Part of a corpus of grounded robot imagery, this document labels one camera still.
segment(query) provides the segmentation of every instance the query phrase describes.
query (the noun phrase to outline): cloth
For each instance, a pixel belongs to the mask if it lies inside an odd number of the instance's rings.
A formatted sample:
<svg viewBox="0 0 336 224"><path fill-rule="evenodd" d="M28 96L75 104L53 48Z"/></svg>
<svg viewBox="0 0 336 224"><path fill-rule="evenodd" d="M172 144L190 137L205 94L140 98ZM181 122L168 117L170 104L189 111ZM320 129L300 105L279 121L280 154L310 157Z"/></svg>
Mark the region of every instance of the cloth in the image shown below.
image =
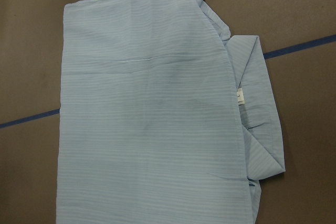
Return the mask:
<svg viewBox="0 0 336 224"><path fill-rule="evenodd" d="M254 223L283 154L258 36L203 0L66 5L57 224Z"/></svg>

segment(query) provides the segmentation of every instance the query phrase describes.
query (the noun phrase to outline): folded shirt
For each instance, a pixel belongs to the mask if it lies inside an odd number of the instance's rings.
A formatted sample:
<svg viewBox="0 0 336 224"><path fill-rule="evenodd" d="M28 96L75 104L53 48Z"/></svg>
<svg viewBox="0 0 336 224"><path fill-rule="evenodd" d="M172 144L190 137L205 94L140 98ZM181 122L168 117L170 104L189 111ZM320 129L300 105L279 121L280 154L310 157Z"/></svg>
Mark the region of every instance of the folded shirt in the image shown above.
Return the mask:
<svg viewBox="0 0 336 224"><path fill-rule="evenodd" d="M258 36L203 0L66 5L58 224L254 223L283 154Z"/></svg>

